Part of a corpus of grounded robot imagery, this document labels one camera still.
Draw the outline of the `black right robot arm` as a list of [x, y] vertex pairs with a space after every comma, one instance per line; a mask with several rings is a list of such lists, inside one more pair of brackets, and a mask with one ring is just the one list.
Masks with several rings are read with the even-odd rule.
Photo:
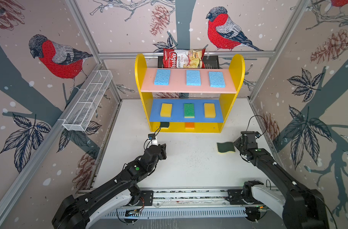
[[259, 148], [258, 135], [259, 132], [242, 131], [234, 146], [242, 159], [261, 170], [278, 190], [270, 190], [260, 181], [247, 181], [241, 193], [242, 200], [246, 204], [256, 201], [265, 204], [282, 218], [288, 229], [329, 228], [323, 195], [297, 181], [266, 149]]

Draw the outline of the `orange sponge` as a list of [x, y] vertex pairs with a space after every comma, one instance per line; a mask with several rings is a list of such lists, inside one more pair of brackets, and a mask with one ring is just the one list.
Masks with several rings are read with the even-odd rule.
[[195, 123], [185, 123], [185, 129], [194, 129]]

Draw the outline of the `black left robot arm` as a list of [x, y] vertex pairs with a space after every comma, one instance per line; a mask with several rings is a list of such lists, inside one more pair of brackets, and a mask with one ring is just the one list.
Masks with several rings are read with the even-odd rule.
[[66, 197], [52, 219], [53, 227], [88, 229], [112, 210], [136, 204], [141, 195], [137, 184], [151, 175], [157, 163], [166, 158], [166, 144], [151, 145], [100, 187], [77, 198]]

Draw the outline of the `dark green wavy sponge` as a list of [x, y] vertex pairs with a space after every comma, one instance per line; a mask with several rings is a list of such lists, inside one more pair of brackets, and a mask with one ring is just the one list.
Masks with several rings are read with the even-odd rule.
[[236, 149], [233, 142], [217, 143], [218, 153], [235, 153]]
[[170, 123], [169, 122], [161, 122], [160, 123], [160, 128], [169, 128]]

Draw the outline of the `yellow sponge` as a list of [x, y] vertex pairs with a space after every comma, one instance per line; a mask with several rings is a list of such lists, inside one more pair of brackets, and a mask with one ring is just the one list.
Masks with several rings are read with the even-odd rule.
[[216, 118], [216, 108], [214, 103], [204, 103], [205, 118]]
[[162, 103], [160, 117], [171, 117], [173, 104]]

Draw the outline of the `light blue sponge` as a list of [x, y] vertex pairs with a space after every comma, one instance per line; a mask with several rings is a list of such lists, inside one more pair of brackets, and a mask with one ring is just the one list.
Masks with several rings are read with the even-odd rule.
[[201, 77], [199, 70], [186, 70], [186, 85], [201, 86]]
[[208, 72], [210, 87], [225, 88], [226, 83], [222, 72]]
[[170, 81], [170, 69], [157, 69], [154, 85], [164, 85], [168, 86]]

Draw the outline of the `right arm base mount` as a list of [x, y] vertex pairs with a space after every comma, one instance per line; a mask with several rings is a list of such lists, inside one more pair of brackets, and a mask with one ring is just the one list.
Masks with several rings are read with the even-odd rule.
[[241, 189], [229, 189], [225, 200], [231, 205], [261, 205], [262, 202], [253, 197], [251, 188], [263, 184], [258, 180], [246, 181]]

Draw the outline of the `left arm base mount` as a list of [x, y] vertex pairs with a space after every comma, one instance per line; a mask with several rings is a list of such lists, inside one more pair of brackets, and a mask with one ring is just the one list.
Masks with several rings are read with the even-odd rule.
[[128, 206], [152, 206], [154, 199], [154, 192], [152, 190], [141, 190], [137, 185], [128, 190], [132, 197]]

